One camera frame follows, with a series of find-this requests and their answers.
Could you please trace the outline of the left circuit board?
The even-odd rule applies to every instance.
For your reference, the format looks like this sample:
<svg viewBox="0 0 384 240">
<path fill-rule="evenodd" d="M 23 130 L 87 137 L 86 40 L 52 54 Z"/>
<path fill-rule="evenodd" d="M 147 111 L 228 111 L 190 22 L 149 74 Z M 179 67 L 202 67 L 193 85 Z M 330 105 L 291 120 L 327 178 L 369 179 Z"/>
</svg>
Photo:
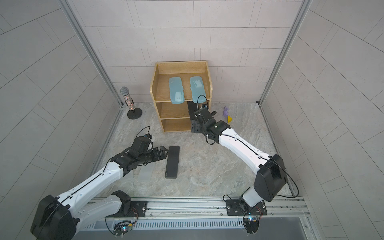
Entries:
<svg viewBox="0 0 384 240">
<path fill-rule="evenodd" d="M 113 233 L 115 235 L 115 238 L 121 237 L 123 238 L 124 235 L 128 232 L 130 232 L 133 229 L 133 224 L 131 221 L 122 221 L 114 225 Z"/>
</svg>

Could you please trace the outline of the wooden three-tier shelf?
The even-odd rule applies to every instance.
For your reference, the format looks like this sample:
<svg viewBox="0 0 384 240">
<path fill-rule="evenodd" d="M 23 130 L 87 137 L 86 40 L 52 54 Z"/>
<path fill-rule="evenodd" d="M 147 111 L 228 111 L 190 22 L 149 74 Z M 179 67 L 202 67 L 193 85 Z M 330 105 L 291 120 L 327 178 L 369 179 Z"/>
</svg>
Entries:
<svg viewBox="0 0 384 240">
<path fill-rule="evenodd" d="M 189 132 L 190 110 L 211 107 L 213 85 L 208 62 L 157 62 L 150 93 L 163 131 Z"/>
</svg>

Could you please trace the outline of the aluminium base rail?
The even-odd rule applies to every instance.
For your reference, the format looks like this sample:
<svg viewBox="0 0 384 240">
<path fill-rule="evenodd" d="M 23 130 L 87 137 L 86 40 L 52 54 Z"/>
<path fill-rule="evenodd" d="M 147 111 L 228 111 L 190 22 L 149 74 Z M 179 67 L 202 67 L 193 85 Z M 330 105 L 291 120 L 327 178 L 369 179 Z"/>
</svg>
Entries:
<svg viewBox="0 0 384 240">
<path fill-rule="evenodd" d="M 87 231 L 113 231 L 122 221 L 135 222 L 139 230 L 188 230 L 188 229 L 242 229 L 243 221 L 270 218 L 300 218 L 304 222 L 310 211 L 303 198 L 275 198 L 272 202 L 259 203 L 251 213 L 243 213 L 228 197 L 150 197 L 133 198 L 133 202 L 146 202 L 137 206 L 144 211 L 142 217 L 106 217 L 86 227 Z"/>
</svg>

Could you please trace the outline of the purple bunny figurine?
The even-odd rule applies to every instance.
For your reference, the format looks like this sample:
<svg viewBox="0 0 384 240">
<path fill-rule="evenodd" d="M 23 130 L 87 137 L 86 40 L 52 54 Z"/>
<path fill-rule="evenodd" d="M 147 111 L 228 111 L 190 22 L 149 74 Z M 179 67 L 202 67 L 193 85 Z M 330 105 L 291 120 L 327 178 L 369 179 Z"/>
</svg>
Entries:
<svg viewBox="0 0 384 240">
<path fill-rule="evenodd" d="M 223 117 L 228 117 L 229 116 L 229 108 L 228 107 L 224 107 L 224 110 L 223 110 Z"/>
</svg>

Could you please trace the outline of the toy microphone on stand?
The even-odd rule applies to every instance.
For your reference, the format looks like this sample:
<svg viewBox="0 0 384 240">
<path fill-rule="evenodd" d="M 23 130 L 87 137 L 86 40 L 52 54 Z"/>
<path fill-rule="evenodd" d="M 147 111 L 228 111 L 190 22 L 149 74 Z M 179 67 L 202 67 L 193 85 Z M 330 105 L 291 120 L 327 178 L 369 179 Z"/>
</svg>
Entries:
<svg viewBox="0 0 384 240">
<path fill-rule="evenodd" d="M 129 89 L 127 87 L 122 87 L 120 88 L 120 93 L 122 94 L 125 103 L 129 108 L 129 111 L 127 112 L 127 117 L 131 120 L 136 120 L 140 118 L 143 114 L 143 111 L 140 108 L 135 107 Z"/>
</svg>

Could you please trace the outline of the teal pencil case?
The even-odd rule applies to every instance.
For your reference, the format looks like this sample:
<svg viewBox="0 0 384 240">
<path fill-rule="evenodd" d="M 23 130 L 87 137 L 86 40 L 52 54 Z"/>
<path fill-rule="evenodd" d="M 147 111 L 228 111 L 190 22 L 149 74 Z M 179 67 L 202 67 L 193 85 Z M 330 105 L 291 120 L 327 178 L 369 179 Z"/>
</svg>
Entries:
<svg viewBox="0 0 384 240">
<path fill-rule="evenodd" d="M 185 101 L 184 88 L 180 77 L 169 78 L 169 89 L 172 104 L 182 104 Z"/>
<path fill-rule="evenodd" d="M 202 77 L 190 77 L 190 84 L 193 102 L 203 104 L 207 99 Z"/>
</svg>

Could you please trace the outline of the metal corner profile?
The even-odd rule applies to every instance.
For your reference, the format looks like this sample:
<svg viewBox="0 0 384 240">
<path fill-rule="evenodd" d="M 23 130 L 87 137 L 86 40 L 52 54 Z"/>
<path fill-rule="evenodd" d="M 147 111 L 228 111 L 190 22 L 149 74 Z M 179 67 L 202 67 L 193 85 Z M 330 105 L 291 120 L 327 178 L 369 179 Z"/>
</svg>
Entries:
<svg viewBox="0 0 384 240">
<path fill-rule="evenodd" d="M 272 85 L 279 73 L 279 70 L 281 68 L 281 66 L 283 65 L 283 62 L 284 62 L 284 59 L 286 58 L 288 52 L 289 52 L 289 49 L 291 47 L 291 45 L 293 44 L 293 41 L 300 29 L 300 26 L 309 10 L 309 7 L 311 5 L 312 1 L 311 0 L 304 0 L 299 8 L 299 11 L 298 11 L 298 14 L 293 22 L 293 25 L 289 31 L 289 34 L 287 36 L 287 39 L 285 40 L 285 43 L 283 45 L 283 48 L 280 52 L 280 55 L 277 59 L 277 62 L 273 68 L 273 71 L 270 75 L 270 78 L 267 82 L 267 85 L 266 85 L 266 88 L 265 90 L 263 91 L 263 94 L 260 98 L 260 101 L 259 101 L 259 106 L 261 106 L 265 101 L 266 101 L 266 98 L 267 98 L 267 95 L 269 93 L 269 91 L 271 90 L 272 88 Z"/>
<path fill-rule="evenodd" d="M 94 48 L 91 46 L 90 41 L 88 40 L 83 28 L 80 25 L 80 22 L 77 20 L 71 6 L 69 5 L 68 1 L 65 0 L 58 0 L 58 3 L 63 10 L 67 20 L 71 24 L 73 30 L 75 31 L 76 35 L 78 36 L 81 44 L 85 48 L 86 52 L 88 53 L 91 61 L 93 62 L 94 66 L 98 70 L 100 76 L 106 83 L 107 87 L 109 90 L 112 92 L 112 95 L 115 97 L 117 100 L 118 104 L 122 108 L 124 106 L 123 102 L 121 101 L 119 94 L 117 93 L 115 87 L 113 86 L 111 79 L 109 78 L 107 72 L 105 71 L 104 67 L 102 66 L 102 63 L 97 56 Z"/>
</svg>

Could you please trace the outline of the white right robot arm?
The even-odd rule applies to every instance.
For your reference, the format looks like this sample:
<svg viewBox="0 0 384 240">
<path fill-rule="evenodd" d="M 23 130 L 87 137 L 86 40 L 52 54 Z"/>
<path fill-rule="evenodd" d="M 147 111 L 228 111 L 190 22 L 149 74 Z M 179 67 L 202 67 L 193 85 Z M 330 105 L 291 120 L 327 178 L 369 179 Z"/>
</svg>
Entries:
<svg viewBox="0 0 384 240">
<path fill-rule="evenodd" d="M 290 176 L 286 172 L 281 156 L 277 154 L 271 156 L 257 149 L 240 137 L 229 124 L 224 121 L 217 122 L 214 114 L 215 112 L 211 113 L 208 108 L 194 112 L 201 133 L 207 141 L 213 140 L 214 143 L 231 150 L 256 174 L 253 186 L 239 198 L 239 207 L 248 214 L 257 204 L 263 201 L 271 202 Z"/>
</svg>

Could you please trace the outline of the metal corner profile right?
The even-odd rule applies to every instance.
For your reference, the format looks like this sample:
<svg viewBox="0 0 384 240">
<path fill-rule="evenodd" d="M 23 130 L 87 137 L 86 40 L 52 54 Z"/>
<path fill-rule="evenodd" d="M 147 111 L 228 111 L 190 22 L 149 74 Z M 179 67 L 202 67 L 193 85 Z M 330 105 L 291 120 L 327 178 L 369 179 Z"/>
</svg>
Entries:
<svg viewBox="0 0 384 240">
<path fill-rule="evenodd" d="M 299 11 L 298 11 L 298 14 L 293 22 L 293 25 L 289 31 L 289 34 L 287 36 L 287 39 L 285 40 L 285 43 L 283 45 L 283 48 L 280 52 L 280 55 L 277 59 L 277 62 L 273 68 L 273 71 L 270 75 L 270 78 L 267 82 L 267 85 L 266 85 L 266 88 L 265 90 L 263 91 L 263 94 L 260 98 L 260 101 L 259 101 L 259 106 L 261 106 L 265 101 L 266 101 L 266 98 L 267 98 L 267 95 L 269 93 L 269 91 L 271 90 L 272 88 L 272 85 L 279 73 L 279 70 L 281 68 L 281 66 L 283 65 L 283 62 L 284 62 L 284 59 L 286 58 L 288 52 L 289 52 L 289 49 L 291 47 L 291 45 L 293 44 L 293 41 L 300 29 L 300 26 L 309 10 L 309 7 L 311 5 L 312 1 L 311 0 L 304 0 L 299 8 Z"/>
</svg>

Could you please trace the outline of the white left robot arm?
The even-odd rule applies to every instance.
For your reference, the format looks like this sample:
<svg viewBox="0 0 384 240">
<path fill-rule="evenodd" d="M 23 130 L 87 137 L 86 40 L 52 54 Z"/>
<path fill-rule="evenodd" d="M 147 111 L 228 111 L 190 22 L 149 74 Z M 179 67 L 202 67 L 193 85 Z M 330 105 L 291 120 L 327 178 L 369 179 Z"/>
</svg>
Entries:
<svg viewBox="0 0 384 240">
<path fill-rule="evenodd" d="M 115 191 L 105 199 L 89 204 L 102 190 L 123 178 L 137 167 L 166 159 L 168 149 L 154 147 L 150 134 L 136 137 L 133 144 L 109 159 L 94 175 L 65 193 L 48 195 L 38 205 L 31 233 L 38 240 L 70 240 L 88 225 L 112 215 L 123 217 L 138 212 L 131 206 L 131 197 Z"/>
</svg>

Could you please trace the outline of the right circuit board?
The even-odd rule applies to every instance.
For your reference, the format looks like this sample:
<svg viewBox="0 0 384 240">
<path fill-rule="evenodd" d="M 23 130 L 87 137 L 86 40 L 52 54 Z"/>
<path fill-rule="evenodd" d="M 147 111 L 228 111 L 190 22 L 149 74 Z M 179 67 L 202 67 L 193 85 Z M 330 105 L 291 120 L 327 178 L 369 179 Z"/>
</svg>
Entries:
<svg viewBox="0 0 384 240">
<path fill-rule="evenodd" d="M 260 218 L 257 216 L 244 215 L 243 226 L 248 234 L 256 234 L 260 227 Z"/>
</svg>

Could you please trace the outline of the black pencil case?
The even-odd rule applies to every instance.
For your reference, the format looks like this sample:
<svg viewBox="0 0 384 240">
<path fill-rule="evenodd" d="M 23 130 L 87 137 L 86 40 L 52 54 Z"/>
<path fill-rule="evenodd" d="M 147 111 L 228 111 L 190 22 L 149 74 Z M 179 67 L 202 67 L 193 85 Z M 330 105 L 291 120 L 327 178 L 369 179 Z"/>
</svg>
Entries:
<svg viewBox="0 0 384 240">
<path fill-rule="evenodd" d="M 198 110 L 197 104 L 195 104 L 193 101 L 188 101 L 187 105 L 191 121 L 196 120 L 197 118 L 195 116 L 195 112 Z"/>
<path fill-rule="evenodd" d="M 165 178 L 176 179 L 179 168 L 180 147 L 170 146 L 167 157 Z"/>
</svg>

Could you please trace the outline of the clear pencil case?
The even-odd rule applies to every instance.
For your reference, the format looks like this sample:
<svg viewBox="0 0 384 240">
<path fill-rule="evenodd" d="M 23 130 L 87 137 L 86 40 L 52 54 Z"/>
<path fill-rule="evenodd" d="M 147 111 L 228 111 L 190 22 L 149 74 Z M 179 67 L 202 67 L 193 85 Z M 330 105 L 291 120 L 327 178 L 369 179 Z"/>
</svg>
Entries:
<svg viewBox="0 0 384 240">
<path fill-rule="evenodd" d="M 150 181 L 154 168 L 155 168 L 154 163 L 150 163 L 144 167 L 141 167 L 138 179 L 142 182 Z"/>
</svg>

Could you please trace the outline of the circuit board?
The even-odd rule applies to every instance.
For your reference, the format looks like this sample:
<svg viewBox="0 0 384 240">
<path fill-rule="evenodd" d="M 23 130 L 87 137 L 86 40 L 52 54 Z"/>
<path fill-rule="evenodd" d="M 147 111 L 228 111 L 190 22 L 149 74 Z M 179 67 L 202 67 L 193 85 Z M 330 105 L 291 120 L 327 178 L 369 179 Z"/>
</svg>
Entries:
<svg viewBox="0 0 384 240">
<path fill-rule="evenodd" d="M 121 237 L 123 238 L 124 235 L 128 232 L 130 232 L 133 229 L 133 224 L 131 221 L 122 221 L 114 225 L 113 233 L 115 235 L 115 238 Z"/>
<path fill-rule="evenodd" d="M 244 215 L 243 226 L 248 234 L 256 234 L 260 227 L 260 218 L 257 216 Z"/>
</svg>

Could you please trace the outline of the metal corner profile left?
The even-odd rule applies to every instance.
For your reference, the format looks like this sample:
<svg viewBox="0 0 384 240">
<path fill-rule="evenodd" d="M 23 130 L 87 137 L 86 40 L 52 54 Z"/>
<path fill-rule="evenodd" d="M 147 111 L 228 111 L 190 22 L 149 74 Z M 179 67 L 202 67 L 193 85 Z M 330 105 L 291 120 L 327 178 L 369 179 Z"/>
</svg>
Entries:
<svg viewBox="0 0 384 240">
<path fill-rule="evenodd" d="M 98 70 L 100 76 L 106 83 L 107 87 L 109 90 L 112 92 L 112 95 L 115 97 L 117 100 L 118 104 L 122 108 L 124 106 L 123 102 L 121 101 L 119 94 L 117 93 L 115 87 L 113 86 L 111 79 L 109 78 L 107 72 L 105 71 L 104 67 L 102 66 L 102 63 L 97 56 L 94 48 L 91 46 L 90 41 L 88 40 L 83 28 L 80 25 L 80 22 L 77 20 L 71 6 L 69 5 L 68 1 L 65 0 L 58 0 L 58 3 L 63 10 L 67 20 L 71 24 L 73 30 L 75 31 L 76 35 L 78 36 L 81 44 L 85 48 L 86 52 L 88 53 L 91 61 L 93 62 L 94 66 Z"/>
</svg>

